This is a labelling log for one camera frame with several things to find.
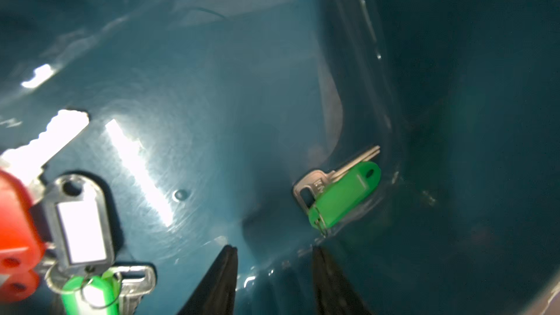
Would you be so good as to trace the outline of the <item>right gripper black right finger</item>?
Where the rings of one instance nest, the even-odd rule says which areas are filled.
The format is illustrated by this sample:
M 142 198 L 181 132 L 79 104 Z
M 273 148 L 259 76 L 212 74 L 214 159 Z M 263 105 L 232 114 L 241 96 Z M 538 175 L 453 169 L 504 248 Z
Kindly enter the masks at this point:
M 326 249 L 313 248 L 311 268 L 318 314 L 372 314 Z

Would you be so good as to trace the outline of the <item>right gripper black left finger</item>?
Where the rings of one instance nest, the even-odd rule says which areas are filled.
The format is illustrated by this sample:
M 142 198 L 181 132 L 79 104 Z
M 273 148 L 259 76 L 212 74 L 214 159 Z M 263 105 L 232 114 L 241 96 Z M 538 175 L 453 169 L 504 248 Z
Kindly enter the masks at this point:
M 238 249 L 224 246 L 178 314 L 233 314 L 238 267 Z

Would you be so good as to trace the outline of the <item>green key tag with key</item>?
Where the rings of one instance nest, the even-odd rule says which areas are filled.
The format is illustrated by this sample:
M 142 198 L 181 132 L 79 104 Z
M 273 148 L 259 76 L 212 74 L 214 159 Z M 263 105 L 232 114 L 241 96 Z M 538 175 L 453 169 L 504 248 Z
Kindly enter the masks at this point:
M 381 168 L 373 159 L 380 153 L 376 145 L 338 170 L 316 169 L 294 184 L 293 197 L 323 236 L 378 188 Z

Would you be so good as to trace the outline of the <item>teal plastic storage box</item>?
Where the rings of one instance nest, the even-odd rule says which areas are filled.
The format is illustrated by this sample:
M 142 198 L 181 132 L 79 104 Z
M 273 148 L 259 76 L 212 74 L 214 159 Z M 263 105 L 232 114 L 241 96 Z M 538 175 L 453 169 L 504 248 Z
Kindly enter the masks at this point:
M 235 314 L 315 314 L 312 249 L 374 314 L 559 313 L 559 0 L 1 0 L 1 148 L 105 190 L 119 263 L 177 314 L 225 245 Z M 307 173 L 379 145 L 323 236 Z

